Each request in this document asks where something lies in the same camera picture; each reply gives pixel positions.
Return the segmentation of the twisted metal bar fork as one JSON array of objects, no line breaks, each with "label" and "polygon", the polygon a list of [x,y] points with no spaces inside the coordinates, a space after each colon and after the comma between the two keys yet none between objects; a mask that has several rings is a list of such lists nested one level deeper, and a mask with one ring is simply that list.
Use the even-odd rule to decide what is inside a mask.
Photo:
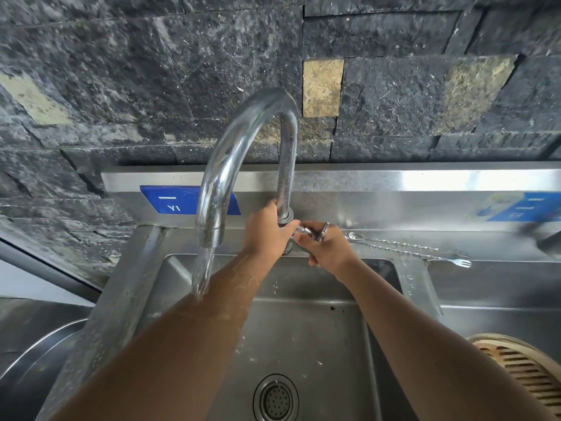
[{"label": "twisted metal bar fork", "polygon": [[350,241],[350,243],[355,244],[355,245],[365,245],[365,246],[368,246],[368,247],[373,247],[375,249],[385,250],[385,251],[389,251],[389,252],[393,252],[393,253],[397,253],[397,254],[401,254],[401,255],[414,256],[414,257],[417,257],[417,258],[425,260],[425,261],[446,261],[446,262],[450,262],[450,263],[452,263],[452,264],[454,264],[458,267],[462,267],[462,268],[471,268],[472,267],[472,261],[465,260],[465,259],[450,259],[450,258],[439,257],[439,256],[434,256],[434,255],[426,255],[426,254],[422,254],[422,253],[400,250],[400,249],[396,249],[396,248],[392,248],[392,247],[383,247],[383,246],[368,244],[368,243],[360,242],[360,241]]}]

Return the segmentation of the round metal drain strainer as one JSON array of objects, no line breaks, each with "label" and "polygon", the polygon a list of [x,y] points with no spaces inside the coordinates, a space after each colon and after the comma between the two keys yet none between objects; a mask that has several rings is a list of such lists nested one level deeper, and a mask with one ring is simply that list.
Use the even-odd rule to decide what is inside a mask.
[{"label": "round metal drain strainer", "polygon": [[285,375],[264,377],[253,398],[255,421],[296,421],[299,396],[295,384]]}]

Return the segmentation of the stainless steel sink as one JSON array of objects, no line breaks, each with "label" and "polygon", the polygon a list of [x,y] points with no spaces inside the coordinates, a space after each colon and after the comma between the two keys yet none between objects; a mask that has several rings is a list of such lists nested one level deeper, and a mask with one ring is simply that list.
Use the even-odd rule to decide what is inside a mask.
[{"label": "stainless steel sink", "polygon": [[[49,419],[132,339],[191,290],[199,249],[195,215],[159,214],[141,185],[200,186],[203,166],[106,167],[106,193],[138,225],[37,421]],[[294,217],[345,233],[468,254],[471,268],[365,245],[352,247],[394,289],[469,338],[523,340],[561,365],[561,260],[517,234],[524,222],[471,218],[495,192],[561,192],[561,161],[298,164]],[[296,386],[296,421],[416,420],[356,299],[294,245],[249,309],[208,421],[255,421],[254,392],[280,374]]]}]

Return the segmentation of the person's right hand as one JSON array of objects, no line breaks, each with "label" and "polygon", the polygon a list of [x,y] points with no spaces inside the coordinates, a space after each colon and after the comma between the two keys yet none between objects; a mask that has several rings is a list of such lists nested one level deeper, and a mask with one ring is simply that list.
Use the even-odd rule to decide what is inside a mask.
[{"label": "person's right hand", "polygon": [[312,240],[309,236],[295,233],[295,243],[308,252],[308,264],[327,270],[337,280],[345,283],[360,263],[344,233],[336,225],[331,225],[321,242]]}]

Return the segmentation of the person's left forearm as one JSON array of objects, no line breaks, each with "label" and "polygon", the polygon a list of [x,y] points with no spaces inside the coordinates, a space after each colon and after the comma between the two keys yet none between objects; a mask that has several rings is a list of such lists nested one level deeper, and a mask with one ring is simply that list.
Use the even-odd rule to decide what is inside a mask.
[{"label": "person's left forearm", "polygon": [[213,275],[202,300],[186,296],[166,311],[49,421],[205,421],[279,257],[243,250]]}]

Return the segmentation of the round metal basin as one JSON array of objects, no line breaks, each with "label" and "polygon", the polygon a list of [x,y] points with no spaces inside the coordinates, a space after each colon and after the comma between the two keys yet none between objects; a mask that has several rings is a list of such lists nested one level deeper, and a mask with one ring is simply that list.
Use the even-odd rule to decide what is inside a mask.
[{"label": "round metal basin", "polygon": [[46,334],[0,375],[0,421],[35,421],[86,321]]}]

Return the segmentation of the chrome gooseneck faucet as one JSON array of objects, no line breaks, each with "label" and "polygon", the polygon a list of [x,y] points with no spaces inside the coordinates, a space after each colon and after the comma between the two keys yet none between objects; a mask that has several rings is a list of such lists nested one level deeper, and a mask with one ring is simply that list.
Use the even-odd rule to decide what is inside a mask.
[{"label": "chrome gooseneck faucet", "polygon": [[262,89],[246,99],[229,120],[204,172],[195,223],[200,248],[214,249],[223,242],[229,198],[261,127],[273,117],[280,120],[280,155],[277,185],[277,222],[293,219],[290,208],[295,173],[299,112],[294,98],[280,88]]}]

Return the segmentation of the person's right forearm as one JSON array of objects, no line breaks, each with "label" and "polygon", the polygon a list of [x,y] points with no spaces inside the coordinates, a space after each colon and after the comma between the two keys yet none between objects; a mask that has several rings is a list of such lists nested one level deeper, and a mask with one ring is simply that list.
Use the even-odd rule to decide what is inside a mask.
[{"label": "person's right forearm", "polygon": [[431,318],[363,261],[337,278],[356,299],[420,421],[559,421],[489,355]]}]

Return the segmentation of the small metal jigger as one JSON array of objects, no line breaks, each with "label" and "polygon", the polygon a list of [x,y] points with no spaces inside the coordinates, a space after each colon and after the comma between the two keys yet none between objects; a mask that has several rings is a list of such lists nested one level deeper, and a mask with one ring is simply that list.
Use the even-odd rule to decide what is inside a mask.
[{"label": "small metal jigger", "polygon": [[321,242],[324,237],[325,234],[327,233],[328,229],[329,229],[330,223],[329,222],[325,222],[322,225],[322,229],[318,232],[316,230],[313,230],[307,226],[303,226],[302,224],[300,224],[297,228],[295,233],[299,233],[299,234],[303,234],[306,236],[309,236],[312,240],[316,241],[316,242]]}]

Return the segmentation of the bamboo steamer basket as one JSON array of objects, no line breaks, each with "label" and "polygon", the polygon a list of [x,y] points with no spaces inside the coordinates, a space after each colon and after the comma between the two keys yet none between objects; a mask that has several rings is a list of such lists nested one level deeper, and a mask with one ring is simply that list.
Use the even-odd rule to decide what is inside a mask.
[{"label": "bamboo steamer basket", "polygon": [[504,368],[561,421],[561,365],[527,342],[497,333],[467,339]]}]

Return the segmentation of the person's left hand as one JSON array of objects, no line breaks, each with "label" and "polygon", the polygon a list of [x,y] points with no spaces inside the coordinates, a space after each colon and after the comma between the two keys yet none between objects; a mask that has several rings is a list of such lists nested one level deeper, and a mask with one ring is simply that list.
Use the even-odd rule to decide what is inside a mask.
[{"label": "person's left hand", "polygon": [[290,238],[279,236],[276,199],[250,215],[243,240],[243,252],[256,255],[267,263],[275,263],[285,251]]}]

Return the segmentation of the blue and white label sticker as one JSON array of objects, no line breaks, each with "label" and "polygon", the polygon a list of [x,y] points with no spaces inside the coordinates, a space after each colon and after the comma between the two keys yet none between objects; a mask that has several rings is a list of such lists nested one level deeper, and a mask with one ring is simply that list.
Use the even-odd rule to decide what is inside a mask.
[{"label": "blue and white label sticker", "polygon": [[561,222],[561,192],[495,192],[471,218],[486,222]]}]

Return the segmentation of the twisted metal bar spoon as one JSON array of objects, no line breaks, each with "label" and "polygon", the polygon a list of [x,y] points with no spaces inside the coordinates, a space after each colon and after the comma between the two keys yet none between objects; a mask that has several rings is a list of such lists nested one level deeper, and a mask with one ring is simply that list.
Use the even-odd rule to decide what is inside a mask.
[{"label": "twisted metal bar spoon", "polygon": [[353,241],[378,242],[378,243],[384,243],[384,244],[391,244],[391,245],[394,245],[394,246],[412,247],[412,248],[416,248],[416,249],[430,250],[430,251],[434,251],[434,252],[438,252],[438,253],[444,253],[444,254],[449,254],[449,255],[457,255],[457,256],[460,256],[460,257],[470,257],[468,254],[461,253],[461,252],[456,252],[454,250],[439,249],[439,248],[436,248],[436,247],[422,246],[422,245],[410,244],[410,243],[400,242],[400,241],[391,241],[391,240],[384,240],[384,239],[368,238],[368,237],[366,237],[366,236],[364,236],[360,233],[357,233],[357,232],[347,233],[347,238],[349,238]]}]

